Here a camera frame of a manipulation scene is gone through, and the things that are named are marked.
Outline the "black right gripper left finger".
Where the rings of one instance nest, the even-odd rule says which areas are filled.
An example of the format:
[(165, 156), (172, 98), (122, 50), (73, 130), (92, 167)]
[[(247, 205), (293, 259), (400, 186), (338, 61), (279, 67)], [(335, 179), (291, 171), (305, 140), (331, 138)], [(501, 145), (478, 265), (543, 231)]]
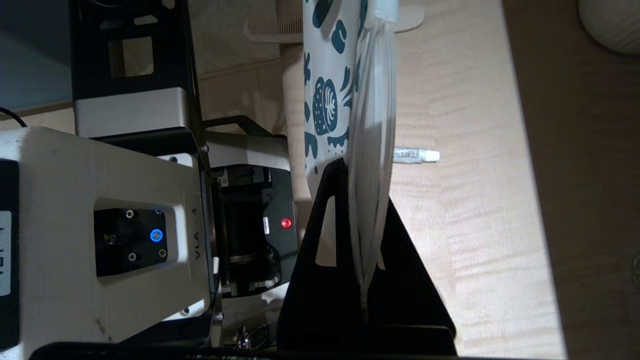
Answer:
[[(316, 262), (330, 199), (334, 200), (335, 267)], [(349, 222), (348, 169), (338, 158), (323, 171), (280, 317), (300, 326), (364, 325), (360, 290)]]

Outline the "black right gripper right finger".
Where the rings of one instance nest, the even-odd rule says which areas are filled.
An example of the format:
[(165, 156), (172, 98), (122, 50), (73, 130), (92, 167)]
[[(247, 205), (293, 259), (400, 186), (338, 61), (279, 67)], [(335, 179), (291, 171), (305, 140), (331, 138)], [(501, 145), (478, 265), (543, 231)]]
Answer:
[(380, 248), (383, 268), (368, 290), (374, 324), (434, 327), (454, 340), (457, 328), (393, 201), (388, 202)]

